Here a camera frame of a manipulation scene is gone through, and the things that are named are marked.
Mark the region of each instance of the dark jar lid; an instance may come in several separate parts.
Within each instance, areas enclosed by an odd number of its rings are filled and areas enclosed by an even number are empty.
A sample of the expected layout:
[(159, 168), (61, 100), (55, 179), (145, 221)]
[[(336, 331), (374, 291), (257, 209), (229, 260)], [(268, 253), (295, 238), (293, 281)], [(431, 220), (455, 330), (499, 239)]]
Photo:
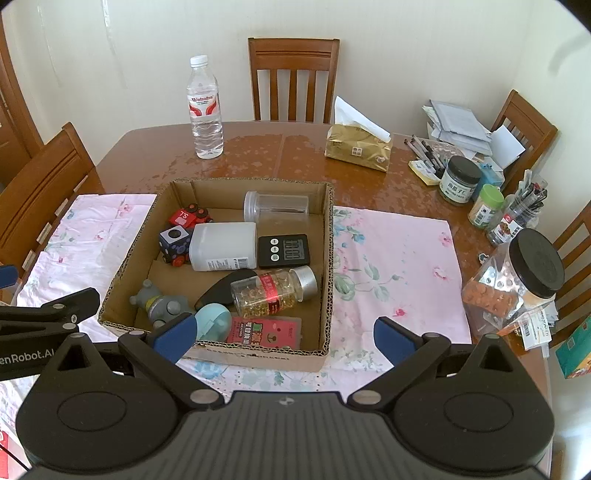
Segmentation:
[(511, 264), (525, 288), (549, 299), (564, 285), (564, 267), (558, 252), (541, 233), (524, 228), (509, 244)]
[(478, 165), (460, 155), (454, 155), (450, 158), (449, 162), (447, 162), (447, 168), (458, 179), (469, 185), (478, 184), (482, 177), (482, 172), (478, 168)]

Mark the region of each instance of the glass jar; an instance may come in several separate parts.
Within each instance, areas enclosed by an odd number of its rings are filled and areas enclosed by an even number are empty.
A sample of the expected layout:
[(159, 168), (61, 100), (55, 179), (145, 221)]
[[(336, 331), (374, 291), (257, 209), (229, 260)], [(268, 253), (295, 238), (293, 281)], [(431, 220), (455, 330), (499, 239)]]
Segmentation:
[(307, 265), (237, 280), (230, 288), (236, 311), (244, 318), (273, 315), (318, 293), (314, 272)]
[(477, 228), (486, 227), (493, 215), (503, 206), (504, 197), (501, 191), (487, 183), (482, 186), (474, 207), (468, 213), (468, 220)]
[(486, 227), (486, 237), (495, 247), (510, 242), (524, 228), (535, 228), (538, 225), (540, 210), (527, 208), (516, 196), (505, 202), (505, 205), (503, 212), (495, 215)]
[(439, 193), (453, 205), (463, 205), (470, 200), (482, 172), (473, 161), (454, 155), (447, 162), (439, 183)]

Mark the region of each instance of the water bottle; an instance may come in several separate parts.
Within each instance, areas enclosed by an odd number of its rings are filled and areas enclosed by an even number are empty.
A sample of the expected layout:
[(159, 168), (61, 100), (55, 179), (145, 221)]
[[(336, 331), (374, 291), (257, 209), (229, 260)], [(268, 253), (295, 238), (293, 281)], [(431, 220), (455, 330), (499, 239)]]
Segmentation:
[(191, 58), (191, 76), (187, 86), (189, 112), (199, 158), (215, 158), (223, 152), (222, 114), (217, 80), (207, 66), (207, 55)]

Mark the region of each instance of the wooden chair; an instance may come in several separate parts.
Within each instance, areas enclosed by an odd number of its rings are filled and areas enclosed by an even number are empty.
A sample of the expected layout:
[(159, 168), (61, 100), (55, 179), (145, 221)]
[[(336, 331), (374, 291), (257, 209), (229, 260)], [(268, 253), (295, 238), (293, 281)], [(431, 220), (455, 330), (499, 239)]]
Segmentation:
[(506, 122), (507, 129), (525, 147), (521, 156), (505, 170), (502, 190), (515, 193), (524, 172), (534, 166), (540, 155), (550, 146), (558, 130), (516, 90), (511, 90), (501, 113), (492, 125), (492, 131)]
[(39, 153), (43, 141), (22, 96), (0, 17), (0, 183), (8, 185)]
[[(572, 265), (575, 260), (583, 255), (585, 250), (591, 247), (591, 202), (587, 204), (578, 217), (574, 219), (573, 223), (571, 223), (564, 233), (558, 237), (556, 242), (554, 242), (556, 250), (562, 247), (583, 225), (587, 229), (587, 236), (580, 244), (578, 244), (567, 255), (564, 256), (562, 263), (564, 264), (565, 268), (567, 268), (569, 265)], [(591, 262), (583, 266), (577, 273), (575, 273), (564, 283), (564, 286), (556, 294), (556, 299), (558, 300), (564, 297), (568, 292), (583, 282), (589, 275), (591, 275)], [(587, 290), (580, 293), (577, 297), (570, 300), (564, 306), (561, 306), (558, 309), (558, 318), (565, 318), (579, 307), (582, 307), (589, 300), (591, 300), (591, 287), (587, 288)], [(576, 328), (581, 325), (581, 323), (583, 323), (585, 318), (588, 317), (589, 313), (591, 313), (591, 306), (583, 309), (582, 315), (578, 319), (555, 333), (552, 336), (550, 346), (558, 345), (559, 343), (564, 342), (576, 330)]]
[(290, 71), (290, 90), (287, 119), (296, 121), (297, 71), (309, 70), (306, 98), (306, 122), (314, 121), (314, 96), (316, 93), (316, 72), (329, 72), (324, 100), (325, 124), (330, 123), (333, 94), (335, 92), (336, 66), (339, 59), (338, 39), (318, 40), (314, 38), (249, 38), (248, 52), (251, 59), (252, 101), (255, 120), (261, 119), (259, 100), (259, 70), (271, 71), (271, 120), (279, 120), (279, 95), (277, 93), (277, 70)]
[(25, 279), (61, 214), (77, 195), (90, 193), (89, 177), (92, 193), (99, 193), (95, 166), (68, 123), (0, 193), (0, 264), (14, 264)]

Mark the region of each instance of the blue gripper pad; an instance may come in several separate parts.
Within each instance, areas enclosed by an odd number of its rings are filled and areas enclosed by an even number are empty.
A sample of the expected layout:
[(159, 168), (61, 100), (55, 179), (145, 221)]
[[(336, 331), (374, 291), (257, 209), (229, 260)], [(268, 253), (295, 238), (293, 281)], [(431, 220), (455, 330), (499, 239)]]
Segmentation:
[(14, 265), (0, 267), (0, 288), (13, 286), (18, 281), (18, 270)]
[(195, 315), (184, 315), (181, 314), (162, 325), (146, 338), (149, 346), (174, 364), (187, 353), (197, 339)]
[(406, 360), (415, 351), (418, 345), (416, 342), (421, 340), (418, 335), (413, 334), (407, 330), (407, 335), (404, 335), (400, 330), (405, 331), (403, 327), (396, 324), (399, 329), (393, 328), (388, 322), (395, 324), (387, 317), (380, 317), (374, 323), (374, 343), (380, 352), (388, 359), (388, 361), (395, 367), (402, 361)]

